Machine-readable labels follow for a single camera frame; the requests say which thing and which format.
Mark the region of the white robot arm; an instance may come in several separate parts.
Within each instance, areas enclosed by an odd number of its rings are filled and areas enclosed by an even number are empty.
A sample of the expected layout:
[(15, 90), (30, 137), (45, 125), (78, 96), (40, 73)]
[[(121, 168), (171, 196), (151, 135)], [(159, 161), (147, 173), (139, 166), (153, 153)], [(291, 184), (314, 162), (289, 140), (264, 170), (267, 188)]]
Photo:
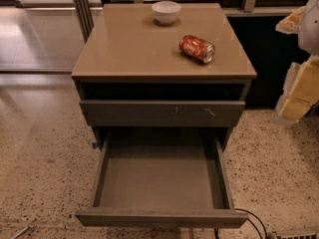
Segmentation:
[(296, 34), (298, 47), (310, 55), (302, 64), (291, 63), (275, 108), (276, 121), (292, 125), (319, 101), (319, 0), (309, 0), (281, 20), (275, 30)]

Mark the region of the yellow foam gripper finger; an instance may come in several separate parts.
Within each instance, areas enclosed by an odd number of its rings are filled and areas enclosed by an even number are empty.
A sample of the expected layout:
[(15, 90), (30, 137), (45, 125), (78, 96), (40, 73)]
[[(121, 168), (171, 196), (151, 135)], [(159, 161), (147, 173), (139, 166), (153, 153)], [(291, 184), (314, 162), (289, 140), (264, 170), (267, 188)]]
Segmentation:
[(276, 111), (278, 123), (297, 123), (319, 101), (319, 55), (311, 54), (302, 64), (292, 62), (287, 71)]

